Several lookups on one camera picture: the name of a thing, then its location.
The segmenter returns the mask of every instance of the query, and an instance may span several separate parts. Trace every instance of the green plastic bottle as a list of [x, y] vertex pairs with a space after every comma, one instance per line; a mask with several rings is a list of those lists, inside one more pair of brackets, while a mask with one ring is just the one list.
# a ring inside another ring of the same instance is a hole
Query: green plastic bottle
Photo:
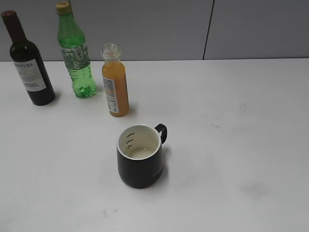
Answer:
[[59, 15], [58, 42], [64, 62], [72, 79], [72, 87], [79, 98], [90, 98], [97, 92], [92, 77], [85, 35], [76, 24], [68, 2], [56, 4]]

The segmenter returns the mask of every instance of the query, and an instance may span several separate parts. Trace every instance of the mug handle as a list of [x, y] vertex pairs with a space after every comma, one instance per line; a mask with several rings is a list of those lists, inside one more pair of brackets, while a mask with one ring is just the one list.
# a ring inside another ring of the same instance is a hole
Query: mug handle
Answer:
[[159, 124], [155, 127], [155, 129], [160, 133], [161, 133], [161, 142], [162, 144], [166, 141], [166, 138], [168, 136], [168, 129], [165, 125], [163, 124]]

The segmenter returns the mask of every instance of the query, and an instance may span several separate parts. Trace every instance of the orange liquid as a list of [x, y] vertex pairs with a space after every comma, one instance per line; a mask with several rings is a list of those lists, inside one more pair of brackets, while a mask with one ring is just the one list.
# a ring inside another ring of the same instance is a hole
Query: orange liquid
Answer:
[[126, 88], [126, 69], [120, 61], [105, 63], [102, 67], [105, 78], [114, 80], [119, 112], [110, 114], [114, 117], [125, 116], [129, 112], [129, 101]]

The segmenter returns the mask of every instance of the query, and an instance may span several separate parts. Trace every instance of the wine label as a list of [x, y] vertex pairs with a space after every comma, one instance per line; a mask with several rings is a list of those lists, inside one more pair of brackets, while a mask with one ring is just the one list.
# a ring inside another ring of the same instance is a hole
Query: wine label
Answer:
[[114, 80], [103, 77], [107, 104], [111, 112], [119, 113], [117, 94]]
[[27, 91], [37, 92], [46, 88], [35, 59], [25, 62], [13, 61], [13, 63]]
[[90, 64], [88, 48], [86, 44], [71, 48], [60, 46], [60, 49], [68, 69], [83, 69]]

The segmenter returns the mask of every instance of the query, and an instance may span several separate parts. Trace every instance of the mug rim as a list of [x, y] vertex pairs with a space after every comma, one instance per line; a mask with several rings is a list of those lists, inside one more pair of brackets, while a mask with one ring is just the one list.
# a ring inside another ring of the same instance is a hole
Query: mug rim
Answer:
[[[136, 127], [136, 126], [148, 127], [149, 129], [151, 129], [152, 131], [154, 131], [154, 132], [156, 133], [157, 137], [158, 137], [158, 146], [157, 146], [157, 148], [155, 149], [155, 151], [154, 151], [150, 156], [148, 156], [148, 157], [146, 157], [146, 158], [143, 158], [143, 159], [134, 159], [134, 158], [132, 158], [132, 157], [126, 156], [126, 155], [122, 152], [122, 150], [120, 149], [120, 147], [119, 147], [119, 140], [120, 140], [120, 137], [122, 136], [122, 134], [123, 134], [126, 130], [128, 130], [128, 129], [132, 128], [132, 127]], [[151, 126], [148, 126], [148, 125], [146, 125], [146, 124], [134, 124], [134, 125], [132, 125], [132, 126], [129, 126], [129, 127], [125, 128], [125, 129], [120, 133], [120, 135], [118, 136], [118, 139], [117, 139], [117, 151], [118, 151], [123, 157], [125, 157], [125, 158], [127, 158], [127, 159], [129, 159], [129, 160], [146, 160], [146, 159], [152, 157], [154, 154], [156, 154], [157, 151], [159, 150], [160, 146], [161, 146], [161, 137], [160, 137], [159, 132], [158, 132], [155, 128], [153, 128], [153, 127], [151, 127]]]

